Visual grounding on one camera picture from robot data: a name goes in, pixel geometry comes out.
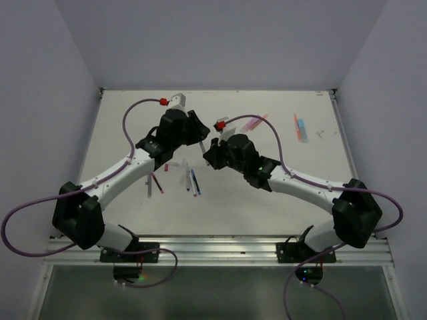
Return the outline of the orange pen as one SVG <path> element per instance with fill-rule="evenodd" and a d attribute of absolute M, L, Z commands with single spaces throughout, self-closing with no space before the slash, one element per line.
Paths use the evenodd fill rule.
<path fill-rule="evenodd" d="M 298 116 L 295 113 L 294 113 L 294 125 L 295 125 L 295 129 L 296 129 L 297 139 L 298 139 L 298 141 L 301 141 L 300 128 L 298 125 Z"/>

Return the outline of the white blue-tipped marker pen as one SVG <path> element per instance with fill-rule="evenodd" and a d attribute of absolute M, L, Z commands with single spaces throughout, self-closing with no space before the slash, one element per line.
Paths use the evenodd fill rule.
<path fill-rule="evenodd" d="M 189 167 L 188 167 L 187 161 L 185 162 L 185 185 L 186 185 L 186 190 L 190 191 L 191 190 L 191 181 L 190 181 Z"/>

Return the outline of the pink highlighter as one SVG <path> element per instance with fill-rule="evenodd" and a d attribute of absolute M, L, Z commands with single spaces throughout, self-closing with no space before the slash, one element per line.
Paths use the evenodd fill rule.
<path fill-rule="evenodd" d="M 246 133 L 248 131 L 252 131 L 255 127 L 257 127 L 262 120 L 260 117 L 253 117 L 250 121 L 248 121 L 241 129 L 241 133 Z"/>

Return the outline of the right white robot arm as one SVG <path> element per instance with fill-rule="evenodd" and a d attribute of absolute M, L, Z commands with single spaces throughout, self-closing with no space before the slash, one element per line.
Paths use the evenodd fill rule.
<path fill-rule="evenodd" d="M 303 261 L 313 261 L 322 251 L 341 243 L 357 249 L 365 247 L 382 216 L 363 182 L 351 179 L 326 188 L 310 185 L 306 178 L 297 179 L 295 171 L 285 171 L 278 160 L 260 155 L 243 134 L 227 140 L 212 139 L 203 158 L 215 170 L 228 167 L 241 173 L 256 189 L 296 197 L 332 216 L 325 223 L 309 226 L 288 250 Z"/>

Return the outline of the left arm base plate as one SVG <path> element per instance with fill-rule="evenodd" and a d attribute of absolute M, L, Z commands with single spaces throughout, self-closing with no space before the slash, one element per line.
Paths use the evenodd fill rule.
<path fill-rule="evenodd" d="M 99 260 L 102 263 L 157 263 L 159 259 L 158 242 L 138 242 L 128 251 L 103 249 Z"/>

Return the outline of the green capped marker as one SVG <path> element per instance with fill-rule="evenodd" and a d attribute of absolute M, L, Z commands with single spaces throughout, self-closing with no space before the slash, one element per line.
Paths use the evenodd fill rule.
<path fill-rule="evenodd" d="M 199 142 L 199 146 L 200 146 L 200 149 L 201 149 L 202 154 L 206 153 L 206 149 L 205 149 L 205 146 L 204 146 L 204 144 L 203 144 L 203 141 L 200 141 L 200 142 Z"/>

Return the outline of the red pen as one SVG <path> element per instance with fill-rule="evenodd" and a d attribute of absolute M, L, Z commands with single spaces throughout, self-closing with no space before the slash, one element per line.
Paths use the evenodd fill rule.
<path fill-rule="evenodd" d="M 160 192 L 161 194 L 164 194 L 164 190 L 163 190 L 162 186 L 160 185 L 160 183 L 159 183 L 159 181 L 158 181 L 158 179 L 157 179 L 157 177 L 156 177 L 155 173 L 151 173 L 151 178 L 153 179 L 153 181 L 154 181 L 155 185 L 156 185 L 156 186 L 157 186 L 157 188 L 159 189 L 159 192 Z"/>

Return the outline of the light blue highlighter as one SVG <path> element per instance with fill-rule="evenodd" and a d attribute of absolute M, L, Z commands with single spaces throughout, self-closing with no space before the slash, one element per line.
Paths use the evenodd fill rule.
<path fill-rule="evenodd" d="M 297 125 L 298 125 L 298 130 L 300 133 L 300 141 L 302 143 L 307 143 L 308 142 L 308 136 L 306 133 L 306 127 L 305 127 L 305 123 L 303 119 L 298 119 L 297 120 Z"/>

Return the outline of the aluminium rail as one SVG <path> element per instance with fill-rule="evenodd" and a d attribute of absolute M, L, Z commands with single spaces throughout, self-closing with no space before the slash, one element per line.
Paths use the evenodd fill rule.
<path fill-rule="evenodd" d="M 159 243 L 173 251 L 181 266 L 272 267 L 278 266 L 277 243 L 285 237 L 141 237 L 141 242 Z M 64 252 L 43 258 L 45 265 L 99 265 L 101 249 L 82 250 L 72 247 Z M 335 251 L 336 262 L 326 267 L 389 267 L 393 266 L 386 240 L 370 238 L 363 249 L 345 246 Z"/>

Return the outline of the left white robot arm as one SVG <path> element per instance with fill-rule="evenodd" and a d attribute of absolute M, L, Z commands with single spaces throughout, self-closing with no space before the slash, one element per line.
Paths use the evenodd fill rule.
<path fill-rule="evenodd" d="M 93 179 L 78 185 L 68 182 L 60 188 L 54 228 L 81 249 L 112 249 L 121 260 L 133 261 L 139 253 L 136 235 L 121 225 L 106 223 L 103 211 L 128 187 L 171 160 L 178 148 L 198 144 L 209 132 L 195 111 L 168 109 L 159 125 L 132 144 L 129 155 L 119 163 Z"/>

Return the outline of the blue pen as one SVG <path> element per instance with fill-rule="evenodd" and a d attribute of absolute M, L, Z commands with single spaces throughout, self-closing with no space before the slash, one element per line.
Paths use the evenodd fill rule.
<path fill-rule="evenodd" d="M 199 188 L 199 184 L 198 184 L 198 181 L 197 181 L 197 178 L 196 178 L 196 175 L 195 175 L 195 171 L 192 168 L 190 169 L 190 171 L 191 171 L 191 176 L 192 176 L 192 179 L 193 179 L 193 182 L 194 182 L 194 185 L 195 185 L 195 189 L 196 189 L 197 195 L 201 195 L 201 190 Z"/>

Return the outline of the purple highlighter pen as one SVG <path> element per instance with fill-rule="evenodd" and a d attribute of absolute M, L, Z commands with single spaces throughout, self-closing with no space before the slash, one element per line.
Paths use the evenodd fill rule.
<path fill-rule="evenodd" d="M 147 198 L 150 199 L 152 195 L 152 175 L 151 174 L 147 176 L 146 185 L 147 185 Z"/>

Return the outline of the pink capped marker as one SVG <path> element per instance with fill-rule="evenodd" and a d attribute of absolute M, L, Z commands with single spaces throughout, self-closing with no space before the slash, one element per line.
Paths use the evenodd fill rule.
<path fill-rule="evenodd" d="M 191 173 L 189 173 L 189 182 L 190 182 L 190 188 L 191 188 L 191 192 L 193 194 L 194 197 L 197 197 L 197 189 L 193 180 L 193 176 Z"/>

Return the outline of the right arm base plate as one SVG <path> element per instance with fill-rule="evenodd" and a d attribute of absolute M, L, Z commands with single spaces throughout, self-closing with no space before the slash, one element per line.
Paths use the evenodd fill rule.
<path fill-rule="evenodd" d="M 278 263 L 301 263 L 317 255 L 305 243 L 279 242 L 276 243 L 276 256 Z"/>

